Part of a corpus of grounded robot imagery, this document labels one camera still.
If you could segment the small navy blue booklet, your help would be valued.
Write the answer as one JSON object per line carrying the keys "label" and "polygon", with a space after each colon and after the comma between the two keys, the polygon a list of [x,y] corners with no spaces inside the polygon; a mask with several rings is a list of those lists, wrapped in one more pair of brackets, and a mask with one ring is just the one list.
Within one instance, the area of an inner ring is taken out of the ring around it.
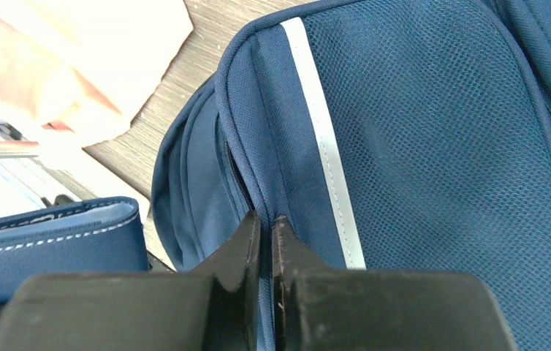
{"label": "small navy blue booklet", "polygon": [[106,197],[0,218],[0,303],[51,273],[148,271],[139,203]]}

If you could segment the navy blue student backpack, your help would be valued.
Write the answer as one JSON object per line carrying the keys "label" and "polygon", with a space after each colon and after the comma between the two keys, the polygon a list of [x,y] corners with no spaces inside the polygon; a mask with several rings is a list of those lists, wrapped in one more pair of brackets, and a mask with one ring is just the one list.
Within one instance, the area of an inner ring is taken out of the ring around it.
{"label": "navy blue student backpack", "polygon": [[152,181],[187,271],[246,212],[336,268],[461,271],[551,350],[551,1],[316,1],[232,39]]}

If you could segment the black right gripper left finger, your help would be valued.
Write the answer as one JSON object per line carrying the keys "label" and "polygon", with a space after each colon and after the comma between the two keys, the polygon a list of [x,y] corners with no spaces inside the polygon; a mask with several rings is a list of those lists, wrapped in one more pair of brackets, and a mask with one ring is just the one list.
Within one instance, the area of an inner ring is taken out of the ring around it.
{"label": "black right gripper left finger", "polygon": [[261,224],[185,273],[29,279],[0,316],[0,350],[255,350]]}

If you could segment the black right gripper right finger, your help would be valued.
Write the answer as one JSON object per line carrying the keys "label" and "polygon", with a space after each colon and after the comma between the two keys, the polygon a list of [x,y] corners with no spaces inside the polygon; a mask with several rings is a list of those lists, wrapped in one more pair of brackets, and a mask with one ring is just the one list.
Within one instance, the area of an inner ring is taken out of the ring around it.
{"label": "black right gripper right finger", "polygon": [[285,216],[272,228],[278,350],[515,350],[485,283],[465,273],[331,268]]}

